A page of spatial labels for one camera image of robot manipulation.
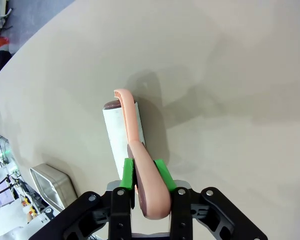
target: green gripper pad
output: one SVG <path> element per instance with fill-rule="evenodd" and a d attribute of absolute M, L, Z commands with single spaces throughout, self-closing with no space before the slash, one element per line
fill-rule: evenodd
<path fill-rule="evenodd" d="M 158 159 L 158 160 L 155 160 L 154 162 L 160 172 L 162 179 L 165 182 L 165 185 L 169 189 L 169 191 L 173 191 L 174 189 L 176 189 L 177 186 L 176 186 L 168 168 L 166 167 L 164 161 L 162 159 Z"/>
<path fill-rule="evenodd" d="M 124 161 L 123 168 L 123 178 L 120 183 L 120 187 L 126 188 L 128 190 L 133 189 L 133 171 L 134 171 L 134 161 L 132 158 L 126 158 Z"/>

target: bolt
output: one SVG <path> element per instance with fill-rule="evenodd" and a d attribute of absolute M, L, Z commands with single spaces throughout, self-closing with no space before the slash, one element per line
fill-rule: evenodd
<path fill-rule="evenodd" d="M 123 195 L 124 194 L 124 190 L 118 190 L 118 195 Z"/>
<path fill-rule="evenodd" d="M 95 195 L 91 195 L 91 196 L 89 196 L 89 201 L 91 202 L 93 202 L 93 201 L 95 201 L 95 199 L 96 199 L 96 196 Z"/>
<path fill-rule="evenodd" d="M 206 194 L 207 194 L 208 196 L 212 196 L 212 195 L 213 195 L 213 191 L 208 190 L 208 191 L 206 191 Z"/>
<path fill-rule="evenodd" d="M 179 193 L 180 195 L 184 195 L 184 194 L 185 194 L 185 190 L 184 190 L 184 189 L 179 189 L 178 193 Z"/>

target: white tabletop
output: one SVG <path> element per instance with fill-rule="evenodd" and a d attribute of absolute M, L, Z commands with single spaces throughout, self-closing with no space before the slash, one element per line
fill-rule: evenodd
<path fill-rule="evenodd" d="M 0 131 L 29 184 L 43 162 L 78 194 L 118 178 L 102 115 L 117 88 L 175 179 L 300 239 L 300 1 L 75 1 L 0 73 Z M 132 214 L 135 232 L 168 229 Z M 195 223 L 194 239 L 213 238 Z"/>

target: metal container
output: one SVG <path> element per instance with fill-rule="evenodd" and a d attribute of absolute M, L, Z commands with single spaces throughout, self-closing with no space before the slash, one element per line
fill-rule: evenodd
<path fill-rule="evenodd" d="M 45 163 L 30 168 L 30 173 L 42 198 L 56 210 L 62 211 L 77 199 L 71 179 L 65 173 Z"/>

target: white adhesive roll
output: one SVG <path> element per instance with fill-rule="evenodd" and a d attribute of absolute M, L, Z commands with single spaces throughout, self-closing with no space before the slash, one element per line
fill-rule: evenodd
<path fill-rule="evenodd" d="M 136 102 L 134 106 L 138 121 L 140 142 L 143 142 L 145 144 L 138 103 Z M 122 179 L 124 160 L 125 158 L 129 157 L 127 152 L 128 139 L 126 136 L 122 108 L 118 107 L 113 109 L 103 109 L 103 116 L 106 129 L 108 131 L 115 165 L 118 170 L 119 178 Z"/>

